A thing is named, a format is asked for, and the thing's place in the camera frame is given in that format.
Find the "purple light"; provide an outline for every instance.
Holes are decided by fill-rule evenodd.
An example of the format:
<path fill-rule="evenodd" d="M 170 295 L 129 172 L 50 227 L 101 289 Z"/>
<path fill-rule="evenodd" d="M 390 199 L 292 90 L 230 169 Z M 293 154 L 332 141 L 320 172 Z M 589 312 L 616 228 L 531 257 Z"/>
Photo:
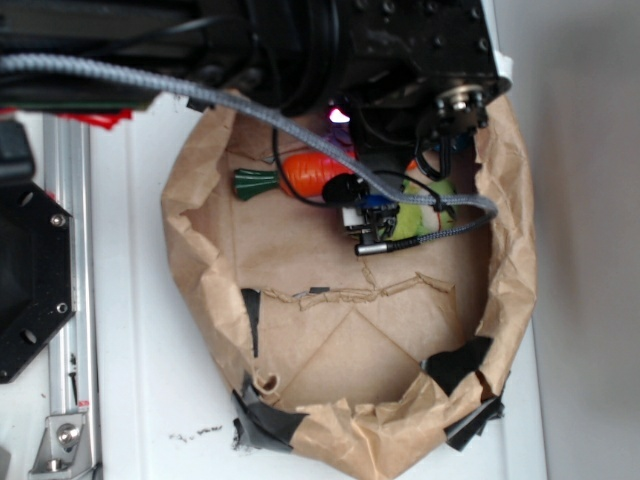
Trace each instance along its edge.
<path fill-rule="evenodd" d="M 332 123 L 349 123 L 351 119 L 342 113 L 339 108 L 334 108 L 329 114 L 329 120 Z"/>

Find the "crumpled paper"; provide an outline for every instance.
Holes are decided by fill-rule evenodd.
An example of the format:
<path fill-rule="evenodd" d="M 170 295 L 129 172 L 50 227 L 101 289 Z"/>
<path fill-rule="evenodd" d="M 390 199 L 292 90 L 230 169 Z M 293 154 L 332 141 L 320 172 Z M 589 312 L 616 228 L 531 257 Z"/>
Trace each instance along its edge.
<path fill-rule="evenodd" d="M 216 108 L 186 142 L 162 195 L 175 282 L 229 389 L 241 391 L 249 374 L 263 402 L 307 414 L 294 453 L 355 478 L 392 479 L 502 392 L 535 302 L 536 255 L 516 119 L 505 98 L 489 115 L 477 154 L 454 160 L 453 180 L 497 203 L 490 228 L 361 258 L 337 212 L 278 190 L 234 196 L 235 168 L 273 168 L 260 161 L 271 154 L 269 127 Z M 302 121 L 323 128 L 318 117 Z M 283 135 L 280 148 L 286 157 L 304 147 Z M 473 215 L 459 212 L 460 221 Z M 255 358 L 241 288 L 261 292 Z M 494 342 L 447 396 L 420 361 L 474 334 Z"/>

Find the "metal bolt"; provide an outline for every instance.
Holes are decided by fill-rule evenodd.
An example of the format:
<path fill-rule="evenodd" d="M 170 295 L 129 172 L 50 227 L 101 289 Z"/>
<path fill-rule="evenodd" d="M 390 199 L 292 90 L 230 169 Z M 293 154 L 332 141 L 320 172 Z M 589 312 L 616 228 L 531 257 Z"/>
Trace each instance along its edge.
<path fill-rule="evenodd" d="M 436 48 L 442 48 L 446 45 L 447 41 L 442 35 L 436 35 L 433 39 L 433 46 Z"/>
<path fill-rule="evenodd" d="M 67 224 L 67 217 L 60 213 L 56 213 L 53 217 L 51 217 L 50 222 L 54 227 L 64 227 Z"/>
<path fill-rule="evenodd" d="M 489 41 L 486 38 L 481 38 L 478 41 L 478 48 L 480 49 L 481 52 L 488 52 L 489 51 Z"/>
<path fill-rule="evenodd" d="M 473 7 L 471 9 L 471 18 L 473 20 L 480 20 L 482 18 L 482 10 L 480 10 L 478 7 Z"/>
<path fill-rule="evenodd" d="M 463 101 L 455 102 L 452 105 L 452 107 L 456 112 L 461 112 L 462 110 L 467 108 L 467 102 L 463 102 Z"/>
<path fill-rule="evenodd" d="M 427 2 L 424 6 L 424 11 L 427 15 L 435 15 L 438 13 L 438 4 L 436 2 Z"/>
<path fill-rule="evenodd" d="M 52 458 L 47 462 L 47 472 L 59 472 L 64 469 L 64 464 L 59 458 Z"/>
<path fill-rule="evenodd" d="M 71 423 L 65 423 L 58 428 L 58 441 L 64 447 L 70 448 L 80 440 L 80 429 Z"/>
<path fill-rule="evenodd" d="M 369 0 L 354 0 L 353 4 L 361 12 L 364 12 L 367 8 L 369 8 Z"/>
<path fill-rule="evenodd" d="M 391 15 L 396 11 L 396 4 L 393 3 L 393 0 L 384 0 L 382 2 L 382 11 L 387 15 Z"/>

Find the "orange carrot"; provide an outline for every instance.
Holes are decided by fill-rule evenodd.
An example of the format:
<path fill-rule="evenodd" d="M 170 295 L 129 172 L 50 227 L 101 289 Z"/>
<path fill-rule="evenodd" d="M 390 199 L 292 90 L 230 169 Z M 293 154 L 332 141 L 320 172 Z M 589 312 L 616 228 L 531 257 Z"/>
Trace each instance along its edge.
<path fill-rule="evenodd" d="M 353 173 L 347 167 L 320 152 L 299 153 L 287 158 L 282 169 L 291 186 L 303 197 L 318 197 L 322 188 L 332 178 L 342 173 Z M 280 187 L 287 195 L 293 196 L 278 172 L 239 169 L 234 172 L 236 194 L 242 200 L 259 193 Z"/>
<path fill-rule="evenodd" d="M 292 155 L 284 161 L 282 168 L 291 186 L 303 197 L 318 197 L 329 180 L 342 173 L 353 173 L 341 163 L 320 152 Z M 280 188 L 287 195 L 292 196 L 282 178 Z"/>

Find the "black mount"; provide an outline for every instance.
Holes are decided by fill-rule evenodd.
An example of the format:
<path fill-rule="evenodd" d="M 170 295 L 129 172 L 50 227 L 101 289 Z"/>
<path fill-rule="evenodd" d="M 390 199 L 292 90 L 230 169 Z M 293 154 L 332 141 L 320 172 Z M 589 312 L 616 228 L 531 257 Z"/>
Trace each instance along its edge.
<path fill-rule="evenodd" d="M 0 384 L 73 315 L 70 222 L 33 183 L 0 188 Z"/>

